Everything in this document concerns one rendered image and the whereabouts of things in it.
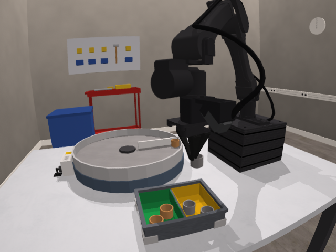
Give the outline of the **grey metal bushing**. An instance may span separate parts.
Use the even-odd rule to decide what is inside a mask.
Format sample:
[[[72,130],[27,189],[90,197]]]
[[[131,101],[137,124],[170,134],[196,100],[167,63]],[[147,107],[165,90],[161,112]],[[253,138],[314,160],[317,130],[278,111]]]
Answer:
[[[199,154],[198,157],[194,159],[194,161],[190,160],[190,163],[191,163],[191,167],[195,169],[203,167],[203,155]]]
[[[183,210],[186,215],[193,215],[195,213],[196,203],[193,200],[185,200],[183,202]]]
[[[203,207],[201,207],[200,214],[210,212],[210,211],[214,211],[214,209],[211,206],[203,206]]]

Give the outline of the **yellow bin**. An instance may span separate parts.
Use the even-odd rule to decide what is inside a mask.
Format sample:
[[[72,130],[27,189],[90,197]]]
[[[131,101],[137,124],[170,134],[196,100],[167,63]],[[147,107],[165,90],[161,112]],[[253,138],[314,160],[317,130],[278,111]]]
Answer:
[[[200,214],[201,207],[203,206],[211,206],[214,210],[220,209],[200,183],[171,189],[182,209],[185,200],[193,200],[196,203],[193,215]],[[193,215],[186,215],[186,217]]]

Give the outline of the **green bin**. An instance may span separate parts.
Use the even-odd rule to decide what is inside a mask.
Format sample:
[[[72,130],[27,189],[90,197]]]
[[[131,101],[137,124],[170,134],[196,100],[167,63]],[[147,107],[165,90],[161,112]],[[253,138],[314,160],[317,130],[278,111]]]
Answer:
[[[171,204],[173,206],[173,217],[167,220],[164,219],[164,221],[184,217],[170,189],[139,193],[139,197],[146,224],[149,224],[149,218],[151,216],[160,215],[160,206],[163,204]]]

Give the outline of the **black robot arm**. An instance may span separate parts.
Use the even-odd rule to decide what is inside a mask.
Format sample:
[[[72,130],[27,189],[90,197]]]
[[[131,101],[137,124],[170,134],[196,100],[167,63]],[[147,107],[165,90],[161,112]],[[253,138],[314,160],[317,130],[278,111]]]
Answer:
[[[246,43],[249,21],[240,0],[219,1],[198,25],[220,29]],[[192,24],[180,31],[172,40],[173,59],[154,62],[151,77],[153,93],[160,99],[197,95],[197,98],[181,98],[181,121],[188,124],[207,122],[218,134],[227,132],[235,119],[254,125],[270,124],[269,120],[255,115],[260,93],[245,104],[237,115],[236,101],[211,96],[200,98],[206,95],[206,72],[189,65],[213,65],[217,35],[195,29]],[[225,36],[221,37],[234,65],[237,99],[242,101],[256,89],[257,81],[251,71],[247,51]]]

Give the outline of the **bronze bushing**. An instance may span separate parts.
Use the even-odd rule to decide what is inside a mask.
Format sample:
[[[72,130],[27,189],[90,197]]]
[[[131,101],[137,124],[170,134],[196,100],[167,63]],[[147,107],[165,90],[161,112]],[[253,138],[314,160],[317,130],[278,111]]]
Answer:
[[[178,147],[179,146],[179,139],[172,139],[171,140],[171,146],[172,147]]]
[[[164,219],[171,219],[173,217],[173,206],[171,204],[163,204],[160,206],[160,215]]]
[[[149,218],[149,223],[153,224],[153,223],[159,223],[159,222],[163,222],[164,218],[161,215],[153,215]]]

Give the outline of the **grey round turntable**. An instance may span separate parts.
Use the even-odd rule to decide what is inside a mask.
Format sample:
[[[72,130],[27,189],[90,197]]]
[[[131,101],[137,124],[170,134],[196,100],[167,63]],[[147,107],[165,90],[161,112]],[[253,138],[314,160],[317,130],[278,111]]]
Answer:
[[[178,147],[171,146],[172,139],[179,139]],[[179,136],[162,130],[107,131],[64,152],[60,165],[54,177],[75,173],[80,183],[93,190],[134,193],[136,188],[164,185],[179,175],[184,165],[183,143]]]

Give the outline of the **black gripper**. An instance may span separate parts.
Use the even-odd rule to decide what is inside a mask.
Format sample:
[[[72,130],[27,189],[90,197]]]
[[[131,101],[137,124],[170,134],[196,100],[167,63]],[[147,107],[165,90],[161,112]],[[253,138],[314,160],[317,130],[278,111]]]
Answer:
[[[209,138],[211,130],[204,127],[209,125],[207,122],[188,124],[181,121],[181,98],[197,98],[197,95],[180,97],[180,117],[167,119],[167,126],[176,126],[176,132],[186,149],[189,160],[194,161]]]

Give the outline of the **dark grey divided bin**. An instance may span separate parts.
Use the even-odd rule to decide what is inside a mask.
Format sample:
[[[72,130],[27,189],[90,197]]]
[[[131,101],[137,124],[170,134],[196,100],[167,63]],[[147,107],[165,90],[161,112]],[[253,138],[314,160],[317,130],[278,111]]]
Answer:
[[[216,204],[220,207],[220,209],[186,217],[171,188],[193,185],[198,183],[200,183],[201,186],[207,191],[207,193],[216,202]],[[170,189],[184,217],[159,223],[146,224],[139,193],[165,190],[165,189]],[[144,235],[145,237],[158,235],[158,241],[185,236],[214,228],[214,222],[225,219],[225,213],[228,212],[228,208],[225,206],[225,204],[217,197],[217,195],[202,180],[202,178],[167,185],[137,188],[134,189],[134,193]]]

